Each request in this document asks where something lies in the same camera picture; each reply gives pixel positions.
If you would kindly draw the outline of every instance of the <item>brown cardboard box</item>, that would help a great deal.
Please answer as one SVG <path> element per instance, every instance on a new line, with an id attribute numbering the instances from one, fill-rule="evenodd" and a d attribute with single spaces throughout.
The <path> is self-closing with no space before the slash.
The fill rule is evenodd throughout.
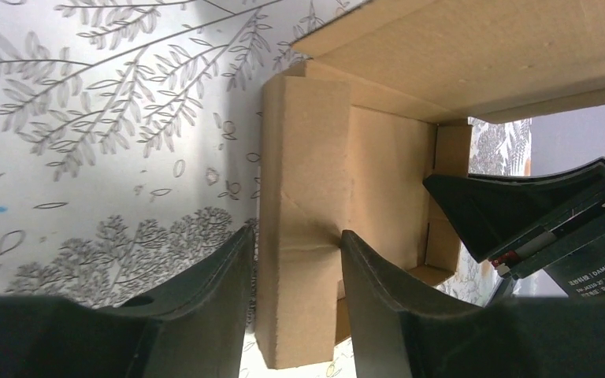
<path id="1" fill-rule="evenodd" d="M 453 274 L 421 181 L 467 174 L 466 117 L 605 104 L 605 0 L 375 0 L 294 48 L 313 60 L 264 88 L 256 337 L 278 369 L 348 335 L 342 229 L 428 284 Z"/>

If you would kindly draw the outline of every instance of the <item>cardboard flap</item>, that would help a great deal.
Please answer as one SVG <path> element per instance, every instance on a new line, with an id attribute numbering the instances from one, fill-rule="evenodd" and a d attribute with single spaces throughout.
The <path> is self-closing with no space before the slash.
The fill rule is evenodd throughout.
<path id="1" fill-rule="evenodd" d="M 447 109 L 443 120 L 568 110 L 555 99 L 588 92 L 605 102 L 605 0 L 374 0 L 294 48 Z"/>

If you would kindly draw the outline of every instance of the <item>gray wall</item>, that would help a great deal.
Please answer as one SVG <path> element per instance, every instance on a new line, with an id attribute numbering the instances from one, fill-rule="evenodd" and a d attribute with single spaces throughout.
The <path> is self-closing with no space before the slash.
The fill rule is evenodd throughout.
<path id="1" fill-rule="evenodd" d="M 565 171 L 605 156 L 605 106 L 533 118 L 532 176 Z M 521 282 L 520 295 L 564 295 L 543 271 Z"/>

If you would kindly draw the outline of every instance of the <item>floral tablecloth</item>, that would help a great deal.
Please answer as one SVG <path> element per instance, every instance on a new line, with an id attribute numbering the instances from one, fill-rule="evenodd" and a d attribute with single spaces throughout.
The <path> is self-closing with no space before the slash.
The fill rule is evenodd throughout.
<path id="1" fill-rule="evenodd" d="M 261 87 L 359 3 L 0 0 L 0 293 L 118 304 L 258 225 Z M 473 122 L 472 171 L 523 174 L 529 122 Z M 494 280 L 463 251 L 440 290 L 481 304 Z M 268 371 L 248 332 L 240 376 L 352 356 Z"/>

